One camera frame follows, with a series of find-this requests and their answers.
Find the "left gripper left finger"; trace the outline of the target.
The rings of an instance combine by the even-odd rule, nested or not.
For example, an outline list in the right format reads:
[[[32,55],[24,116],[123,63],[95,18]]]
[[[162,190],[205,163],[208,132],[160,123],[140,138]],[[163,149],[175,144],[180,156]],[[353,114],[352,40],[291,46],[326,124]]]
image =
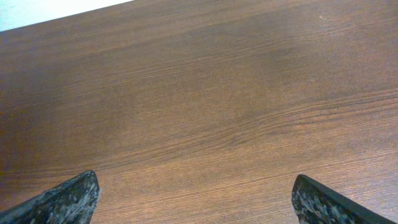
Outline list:
[[[1,224],[87,224],[91,221],[99,197],[97,176],[94,171],[88,170],[2,212]]]

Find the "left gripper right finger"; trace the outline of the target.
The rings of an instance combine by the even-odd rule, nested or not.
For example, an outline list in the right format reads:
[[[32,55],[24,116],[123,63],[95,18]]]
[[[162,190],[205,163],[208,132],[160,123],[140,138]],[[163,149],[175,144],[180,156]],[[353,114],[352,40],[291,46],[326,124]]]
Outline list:
[[[291,200],[300,223],[395,224],[303,174],[294,182]]]

